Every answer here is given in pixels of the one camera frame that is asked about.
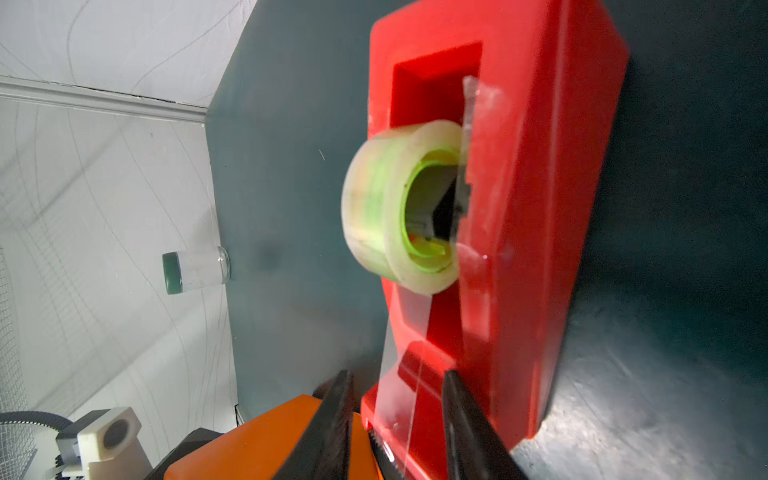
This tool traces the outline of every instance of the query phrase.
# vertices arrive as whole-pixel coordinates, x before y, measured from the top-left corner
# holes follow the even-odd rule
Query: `wire mesh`
[[[0,247],[0,412],[27,409],[13,319],[11,281]],[[0,425],[0,480],[21,478],[34,454],[29,426]]]

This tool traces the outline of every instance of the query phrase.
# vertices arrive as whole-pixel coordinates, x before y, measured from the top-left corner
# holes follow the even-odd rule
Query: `white wall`
[[[3,0],[0,74],[207,106],[256,0]]]
[[[222,286],[168,296],[162,253],[219,233],[199,124],[0,101],[0,246],[28,406],[131,406],[153,464],[235,426]],[[56,455],[41,430],[28,474]]]

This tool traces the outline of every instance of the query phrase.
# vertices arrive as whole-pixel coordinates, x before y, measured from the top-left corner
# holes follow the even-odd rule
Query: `table surface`
[[[405,2],[260,0],[206,129],[240,408],[353,368],[386,305],[343,240],[372,23]],[[768,478],[768,6],[622,2],[631,49],[531,478]]]

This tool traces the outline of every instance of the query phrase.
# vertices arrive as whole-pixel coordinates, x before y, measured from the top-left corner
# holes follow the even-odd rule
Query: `green lid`
[[[165,291],[168,295],[181,293],[181,267],[178,253],[163,253],[163,272],[165,273]]]

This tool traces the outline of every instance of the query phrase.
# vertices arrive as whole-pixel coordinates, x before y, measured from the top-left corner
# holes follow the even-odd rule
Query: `tape roll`
[[[384,131],[357,151],[341,214],[347,246],[367,270],[422,295],[456,281],[452,246],[431,235],[427,216],[452,187],[461,142],[462,128],[439,120]]]

